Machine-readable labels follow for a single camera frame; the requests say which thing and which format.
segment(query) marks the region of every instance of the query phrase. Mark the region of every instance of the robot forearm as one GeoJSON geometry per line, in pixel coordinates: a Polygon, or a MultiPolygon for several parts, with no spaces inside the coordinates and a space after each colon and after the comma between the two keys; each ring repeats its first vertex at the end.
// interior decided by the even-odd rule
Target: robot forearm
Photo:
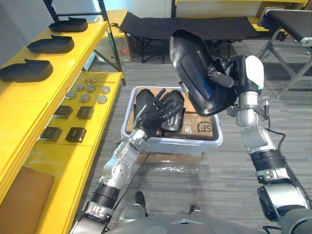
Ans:
{"type": "Polygon", "coordinates": [[[258,182],[263,184],[257,190],[263,213],[270,221],[282,224],[287,212],[306,209],[308,206],[286,158],[271,140],[257,106],[258,93],[242,93],[239,96],[236,123],[252,158],[258,182]]]}

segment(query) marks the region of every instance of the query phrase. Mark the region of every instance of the white wall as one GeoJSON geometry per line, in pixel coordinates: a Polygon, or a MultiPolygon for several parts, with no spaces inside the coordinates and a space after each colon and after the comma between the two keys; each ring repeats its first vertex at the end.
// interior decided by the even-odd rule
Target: white wall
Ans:
{"type": "Polygon", "coordinates": [[[176,16],[255,16],[260,4],[260,1],[178,1],[176,16]]]}
{"type": "Polygon", "coordinates": [[[139,17],[171,17],[171,0],[133,0],[133,13],[139,17]]]}
{"type": "MultiPolygon", "coordinates": [[[[91,0],[53,3],[59,13],[95,11],[91,0]]],[[[0,67],[53,22],[43,0],[0,0],[0,16],[0,67]]]]}

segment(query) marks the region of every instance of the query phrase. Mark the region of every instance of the metal disc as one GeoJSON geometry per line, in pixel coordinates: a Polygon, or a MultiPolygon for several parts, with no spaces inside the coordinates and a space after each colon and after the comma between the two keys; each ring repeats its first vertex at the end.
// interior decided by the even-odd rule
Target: metal disc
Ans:
{"type": "Polygon", "coordinates": [[[76,84],[75,86],[76,91],[81,92],[84,89],[83,84],[76,84]]]}
{"type": "Polygon", "coordinates": [[[101,89],[101,92],[103,94],[109,94],[110,91],[111,91],[111,88],[109,86],[103,86],[101,89]]]}
{"type": "Polygon", "coordinates": [[[76,92],[75,91],[69,91],[67,94],[65,94],[66,99],[71,100],[76,97],[76,92]]]}
{"type": "Polygon", "coordinates": [[[92,84],[88,84],[87,87],[86,87],[86,91],[88,93],[93,93],[94,91],[96,90],[96,87],[92,84]]]}
{"type": "Polygon", "coordinates": [[[100,96],[98,96],[97,101],[100,104],[104,104],[107,102],[107,97],[105,95],[100,95],[100,96]]]}
{"type": "Polygon", "coordinates": [[[91,100],[91,97],[90,97],[90,95],[89,94],[84,94],[84,95],[81,95],[81,97],[80,97],[80,101],[81,102],[88,102],[88,101],[90,101],[91,100]]]}

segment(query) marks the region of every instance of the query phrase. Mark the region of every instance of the metal shelf frame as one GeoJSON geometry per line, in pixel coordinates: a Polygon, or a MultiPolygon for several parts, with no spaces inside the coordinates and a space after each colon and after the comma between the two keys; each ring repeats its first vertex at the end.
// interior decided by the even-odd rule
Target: metal shelf frame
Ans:
{"type": "MultiPolygon", "coordinates": [[[[104,4],[104,0],[97,0],[99,8],[100,8],[100,12],[81,12],[81,13],[61,13],[58,14],[56,13],[52,3],[53,0],[43,0],[45,6],[47,7],[52,19],[54,20],[54,22],[58,22],[59,21],[59,17],[69,17],[69,16],[102,16],[104,21],[108,22],[108,28],[107,28],[107,34],[108,34],[108,38],[114,53],[114,57],[116,60],[116,65],[113,64],[112,62],[110,62],[104,55],[102,55],[101,53],[99,53],[97,50],[94,50],[94,53],[97,54],[98,56],[100,56],[103,60],[105,60],[108,64],[110,64],[112,67],[114,67],[118,72],[122,72],[122,67],[121,67],[121,63],[120,63],[120,59],[118,56],[118,52],[117,52],[117,48],[116,48],[116,44],[115,44],[115,40],[113,37],[113,33],[111,30],[111,25],[109,23],[108,20],[108,16],[107,16],[107,12],[106,12],[106,8],[105,8],[105,4],[104,4]]],[[[126,80],[123,76],[122,78],[122,84],[123,86],[126,86],[126,80]]]]}

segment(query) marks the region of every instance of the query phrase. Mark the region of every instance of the printed logo on box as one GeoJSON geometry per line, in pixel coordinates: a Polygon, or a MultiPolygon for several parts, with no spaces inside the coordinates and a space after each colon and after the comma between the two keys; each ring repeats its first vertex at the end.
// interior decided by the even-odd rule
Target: printed logo on box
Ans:
{"type": "Polygon", "coordinates": [[[211,132],[211,124],[210,122],[207,122],[207,121],[202,121],[202,122],[199,122],[198,125],[197,125],[197,131],[199,133],[210,133],[211,132]]]}
{"type": "Polygon", "coordinates": [[[127,53],[127,50],[126,49],[122,49],[120,52],[124,55],[124,54],[127,53]]]}

